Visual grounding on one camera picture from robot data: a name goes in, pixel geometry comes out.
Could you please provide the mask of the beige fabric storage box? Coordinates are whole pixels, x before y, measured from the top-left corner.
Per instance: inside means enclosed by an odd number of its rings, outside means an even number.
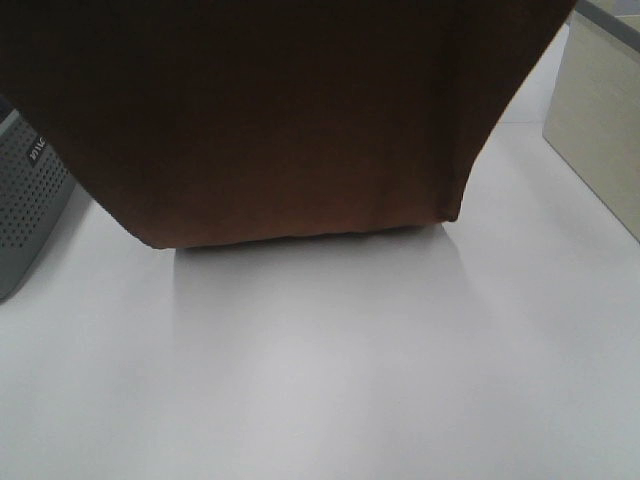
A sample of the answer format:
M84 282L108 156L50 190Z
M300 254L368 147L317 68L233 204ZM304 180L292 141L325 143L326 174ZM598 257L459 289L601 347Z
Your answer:
M639 234L639 4L580 1L543 136L633 235Z

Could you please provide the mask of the brown towel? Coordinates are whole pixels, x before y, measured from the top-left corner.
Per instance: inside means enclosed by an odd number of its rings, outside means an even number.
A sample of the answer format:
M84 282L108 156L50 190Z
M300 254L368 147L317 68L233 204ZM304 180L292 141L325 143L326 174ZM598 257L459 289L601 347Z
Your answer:
M571 1L5 1L1 91L154 248L452 222Z

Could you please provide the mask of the grey perforated plastic basket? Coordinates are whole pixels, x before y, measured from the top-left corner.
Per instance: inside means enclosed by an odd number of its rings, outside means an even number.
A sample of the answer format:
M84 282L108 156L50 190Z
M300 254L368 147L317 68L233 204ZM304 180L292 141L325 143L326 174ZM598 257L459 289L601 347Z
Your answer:
M1 297L19 286L48 240L75 180L50 143L1 100Z

